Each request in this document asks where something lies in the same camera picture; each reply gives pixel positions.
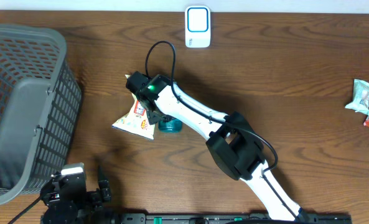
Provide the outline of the blue Listerine mouthwash bottle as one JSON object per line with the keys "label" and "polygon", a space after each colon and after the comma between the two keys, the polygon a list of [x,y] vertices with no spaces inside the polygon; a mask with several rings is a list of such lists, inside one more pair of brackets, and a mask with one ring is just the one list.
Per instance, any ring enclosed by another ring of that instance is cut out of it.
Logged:
{"label": "blue Listerine mouthwash bottle", "polygon": [[182,122],[171,116],[166,116],[158,122],[158,129],[163,133],[179,133],[182,130]]}

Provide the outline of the mint green wipes pack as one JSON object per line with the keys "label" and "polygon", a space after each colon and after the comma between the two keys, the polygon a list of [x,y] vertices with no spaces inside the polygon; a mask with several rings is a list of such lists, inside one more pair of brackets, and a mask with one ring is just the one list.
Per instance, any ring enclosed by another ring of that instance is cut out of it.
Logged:
{"label": "mint green wipes pack", "polygon": [[369,116],[369,83],[364,80],[354,79],[353,100],[345,105],[346,109],[354,110]]}

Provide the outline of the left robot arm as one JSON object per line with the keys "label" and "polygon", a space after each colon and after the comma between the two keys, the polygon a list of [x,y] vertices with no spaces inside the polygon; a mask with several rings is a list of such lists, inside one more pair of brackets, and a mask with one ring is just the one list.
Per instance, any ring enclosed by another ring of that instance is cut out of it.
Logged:
{"label": "left robot arm", "polygon": [[47,206],[41,217],[44,224],[119,224],[121,217],[103,206],[111,201],[110,182],[98,168],[98,188],[86,189],[83,163],[65,165],[52,174],[40,191],[40,199]]}

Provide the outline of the yellow snack chip bag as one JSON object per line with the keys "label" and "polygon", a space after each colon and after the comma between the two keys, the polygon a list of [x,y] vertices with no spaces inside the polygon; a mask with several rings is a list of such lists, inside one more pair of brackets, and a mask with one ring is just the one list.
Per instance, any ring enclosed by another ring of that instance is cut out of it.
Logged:
{"label": "yellow snack chip bag", "polygon": [[133,93],[132,97],[134,104],[129,112],[116,120],[111,127],[153,140],[155,125],[149,123],[146,113],[147,110],[140,104]]}

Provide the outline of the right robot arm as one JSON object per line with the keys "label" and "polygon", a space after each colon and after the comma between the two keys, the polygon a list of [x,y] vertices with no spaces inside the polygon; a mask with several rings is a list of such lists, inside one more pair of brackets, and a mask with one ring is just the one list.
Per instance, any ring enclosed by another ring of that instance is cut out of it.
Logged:
{"label": "right robot arm", "polygon": [[306,222],[308,217],[272,174],[264,146],[270,144],[257,135],[239,113],[215,111],[182,91],[172,79],[151,78],[140,72],[127,77],[126,88],[146,109],[151,123],[176,118],[205,139],[219,169],[233,180],[244,182],[260,199],[273,220]]}

